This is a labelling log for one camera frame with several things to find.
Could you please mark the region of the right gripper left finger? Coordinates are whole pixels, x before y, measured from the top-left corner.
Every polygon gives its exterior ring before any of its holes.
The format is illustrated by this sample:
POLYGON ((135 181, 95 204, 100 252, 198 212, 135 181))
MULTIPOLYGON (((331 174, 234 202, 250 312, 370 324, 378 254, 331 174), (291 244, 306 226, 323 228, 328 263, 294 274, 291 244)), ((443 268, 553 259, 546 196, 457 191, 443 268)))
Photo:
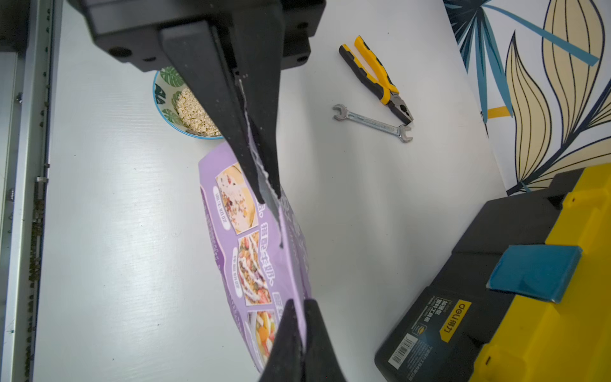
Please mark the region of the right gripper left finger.
POLYGON ((280 184, 276 143, 285 23, 279 1, 172 1, 162 49, 238 159, 259 202, 280 184))

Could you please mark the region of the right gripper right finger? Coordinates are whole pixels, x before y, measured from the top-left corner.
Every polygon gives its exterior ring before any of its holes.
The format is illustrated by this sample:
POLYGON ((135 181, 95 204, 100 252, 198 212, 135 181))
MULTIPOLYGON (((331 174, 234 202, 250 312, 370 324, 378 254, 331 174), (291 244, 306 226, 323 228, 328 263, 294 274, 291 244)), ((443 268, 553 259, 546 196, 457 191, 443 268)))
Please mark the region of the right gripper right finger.
POLYGON ((316 300, 287 301, 269 361, 259 379, 346 380, 316 300))

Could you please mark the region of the purple oats bag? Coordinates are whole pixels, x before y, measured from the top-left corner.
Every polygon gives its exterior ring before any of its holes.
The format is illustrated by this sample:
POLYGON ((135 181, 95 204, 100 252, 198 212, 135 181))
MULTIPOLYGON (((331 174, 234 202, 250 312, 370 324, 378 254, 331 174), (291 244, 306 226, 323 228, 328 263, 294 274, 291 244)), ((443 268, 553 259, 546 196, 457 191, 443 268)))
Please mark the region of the purple oats bag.
POLYGON ((233 321, 262 372, 288 300, 311 296, 307 251, 286 194, 259 202, 227 143, 199 162, 208 232, 233 321))

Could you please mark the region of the green leaf pattern bowl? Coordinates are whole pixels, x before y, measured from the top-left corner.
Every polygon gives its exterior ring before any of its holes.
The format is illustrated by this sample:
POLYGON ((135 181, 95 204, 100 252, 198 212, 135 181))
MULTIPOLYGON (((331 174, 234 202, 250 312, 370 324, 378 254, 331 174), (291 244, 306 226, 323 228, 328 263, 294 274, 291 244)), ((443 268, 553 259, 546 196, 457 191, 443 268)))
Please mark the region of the green leaf pattern bowl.
POLYGON ((223 138, 174 67, 165 67, 155 73, 153 97, 160 116, 175 130, 192 138, 223 138))

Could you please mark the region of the silver open-end wrench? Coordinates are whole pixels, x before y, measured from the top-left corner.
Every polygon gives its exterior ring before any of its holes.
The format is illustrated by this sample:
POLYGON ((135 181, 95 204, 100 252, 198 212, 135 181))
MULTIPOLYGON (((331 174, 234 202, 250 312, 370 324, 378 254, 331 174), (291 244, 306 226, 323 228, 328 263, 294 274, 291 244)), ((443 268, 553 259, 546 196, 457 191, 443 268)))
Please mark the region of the silver open-end wrench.
POLYGON ((334 119, 337 121, 344 121, 344 120, 353 121, 357 124, 361 124, 366 127, 373 128, 377 131, 381 131, 386 134, 395 136, 402 143, 410 143, 413 140, 412 137, 407 135, 407 133, 411 131, 411 127, 407 125, 403 124, 399 126, 393 126, 390 124, 386 124, 386 123, 377 121, 375 119, 371 119, 369 117, 365 117, 357 113, 354 113, 348 110, 348 108, 346 108, 346 106, 341 103, 335 104, 334 106, 332 106, 332 109, 336 113, 334 115, 334 119))

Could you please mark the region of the yellow black pliers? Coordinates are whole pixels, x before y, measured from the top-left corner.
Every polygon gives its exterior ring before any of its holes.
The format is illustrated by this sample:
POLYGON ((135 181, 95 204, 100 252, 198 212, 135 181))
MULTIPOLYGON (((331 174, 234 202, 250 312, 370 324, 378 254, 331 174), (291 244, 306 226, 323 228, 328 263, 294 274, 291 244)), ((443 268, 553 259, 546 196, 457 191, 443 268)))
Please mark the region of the yellow black pliers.
POLYGON ((391 77, 388 75, 380 59, 369 48, 361 36, 356 38, 354 46, 373 73, 371 74, 367 68, 364 67, 359 58, 351 51, 350 47, 343 44, 338 48, 338 52, 345 63, 351 68, 361 84, 376 96, 380 103, 389 108, 404 124, 411 124, 413 122, 413 116, 403 98, 399 95, 399 89, 391 81, 391 77))

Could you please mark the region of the yellow black toolbox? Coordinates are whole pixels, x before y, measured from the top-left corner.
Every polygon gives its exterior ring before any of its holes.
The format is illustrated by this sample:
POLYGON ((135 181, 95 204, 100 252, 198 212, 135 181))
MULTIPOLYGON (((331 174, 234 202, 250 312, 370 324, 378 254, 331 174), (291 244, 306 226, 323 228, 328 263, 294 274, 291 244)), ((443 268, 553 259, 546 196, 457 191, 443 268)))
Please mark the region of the yellow black toolbox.
POLYGON ((609 165, 487 202, 375 363, 388 381, 608 381, 609 165))

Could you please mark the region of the aluminium front rail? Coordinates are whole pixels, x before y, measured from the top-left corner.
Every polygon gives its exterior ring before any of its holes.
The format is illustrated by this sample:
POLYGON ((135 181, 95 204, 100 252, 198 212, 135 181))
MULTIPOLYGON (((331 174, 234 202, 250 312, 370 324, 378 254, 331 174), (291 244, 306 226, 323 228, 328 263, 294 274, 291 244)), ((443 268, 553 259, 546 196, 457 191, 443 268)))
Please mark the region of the aluminium front rail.
POLYGON ((1 3, 1 379, 32 381, 61 1, 1 3))

